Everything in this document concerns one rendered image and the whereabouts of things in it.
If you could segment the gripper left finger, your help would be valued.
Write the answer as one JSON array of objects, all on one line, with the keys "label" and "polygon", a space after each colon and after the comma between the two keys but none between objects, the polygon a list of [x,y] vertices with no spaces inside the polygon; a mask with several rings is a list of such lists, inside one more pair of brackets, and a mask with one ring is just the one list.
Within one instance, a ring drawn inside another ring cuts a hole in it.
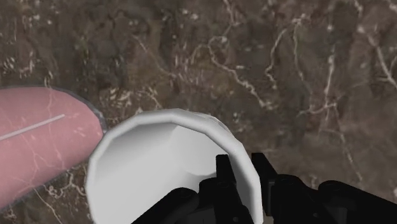
[{"label": "gripper left finger", "polygon": [[131,224],[253,224],[242,204],[228,155],[216,156],[216,177],[199,191],[175,188]]}]

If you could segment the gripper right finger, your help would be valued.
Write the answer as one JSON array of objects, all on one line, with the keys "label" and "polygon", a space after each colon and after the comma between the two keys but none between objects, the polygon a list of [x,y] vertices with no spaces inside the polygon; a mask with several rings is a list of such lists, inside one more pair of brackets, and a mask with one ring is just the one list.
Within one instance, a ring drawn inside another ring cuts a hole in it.
[{"label": "gripper right finger", "polygon": [[397,224],[393,202],[335,180],[313,189],[297,176],[278,174],[262,153],[252,153],[251,161],[274,224]]}]

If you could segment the white ribbed cup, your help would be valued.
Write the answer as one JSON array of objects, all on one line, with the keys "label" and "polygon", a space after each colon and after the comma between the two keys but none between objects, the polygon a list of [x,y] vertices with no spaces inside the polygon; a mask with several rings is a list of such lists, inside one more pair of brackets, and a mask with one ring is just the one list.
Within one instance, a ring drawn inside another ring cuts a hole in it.
[{"label": "white ribbed cup", "polygon": [[217,118],[182,109],[144,111],[104,134],[85,183],[94,224],[131,224],[171,190],[198,190],[220,154],[254,224],[263,224],[260,178],[243,144]]}]

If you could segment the pink bottle with orange pump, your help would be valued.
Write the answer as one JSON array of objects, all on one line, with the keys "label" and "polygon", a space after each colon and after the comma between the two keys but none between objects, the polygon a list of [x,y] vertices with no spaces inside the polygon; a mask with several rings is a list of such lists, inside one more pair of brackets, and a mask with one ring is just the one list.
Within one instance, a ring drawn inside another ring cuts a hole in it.
[{"label": "pink bottle with orange pump", "polygon": [[82,163],[107,131],[88,100],[57,87],[0,87],[0,211]]}]

